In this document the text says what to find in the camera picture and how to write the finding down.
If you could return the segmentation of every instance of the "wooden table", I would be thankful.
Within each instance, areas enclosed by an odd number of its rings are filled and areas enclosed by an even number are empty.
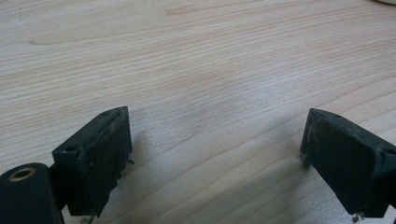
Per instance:
[[[395,103],[376,1],[0,1],[1,173],[129,106],[136,165],[93,223],[351,223],[298,158],[308,109],[395,144]]]

